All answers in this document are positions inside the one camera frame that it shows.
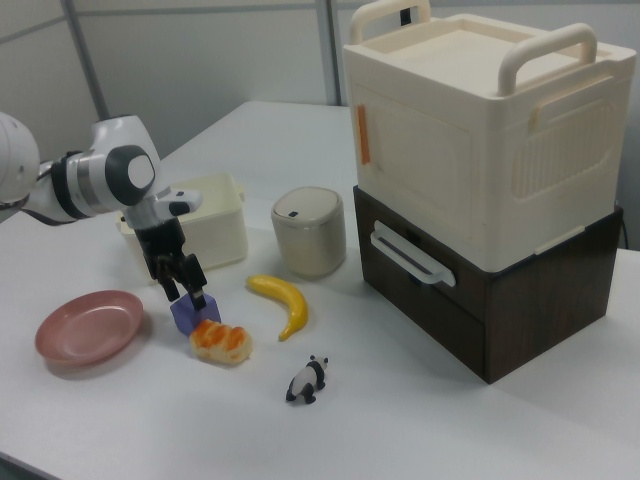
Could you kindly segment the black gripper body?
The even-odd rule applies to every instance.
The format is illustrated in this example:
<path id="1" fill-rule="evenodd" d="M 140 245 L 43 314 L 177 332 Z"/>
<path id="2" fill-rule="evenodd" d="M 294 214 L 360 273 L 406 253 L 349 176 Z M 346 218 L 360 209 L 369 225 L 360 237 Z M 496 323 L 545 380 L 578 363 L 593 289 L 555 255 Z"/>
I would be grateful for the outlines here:
<path id="1" fill-rule="evenodd" d="M 152 278 L 177 278 L 184 258 L 185 236 L 177 218 L 146 229 L 135 229 L 135 237 Z"/>

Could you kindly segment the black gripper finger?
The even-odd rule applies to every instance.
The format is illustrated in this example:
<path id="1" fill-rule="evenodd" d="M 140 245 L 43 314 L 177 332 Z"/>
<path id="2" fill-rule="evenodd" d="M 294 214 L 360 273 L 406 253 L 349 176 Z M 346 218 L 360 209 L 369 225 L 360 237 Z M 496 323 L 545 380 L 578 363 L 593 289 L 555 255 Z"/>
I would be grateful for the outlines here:
<path id="1" fill-rule="evenodd" d="M 176 301 L 180 295 L 176 286 L 180 270 L 176 259 L 172 256 L 159 255 L 155 259 L 155 277 L 162 286 L 169 302 Z"/>
<path id="2" fill-rule="evenodd" d="M 207 280 L 195 254 L 182 259 L 181 270 L 184 277 L 183 286 L 190 296 L 193 307 L 203 309 L 206 306 L 203 288 Z"/>

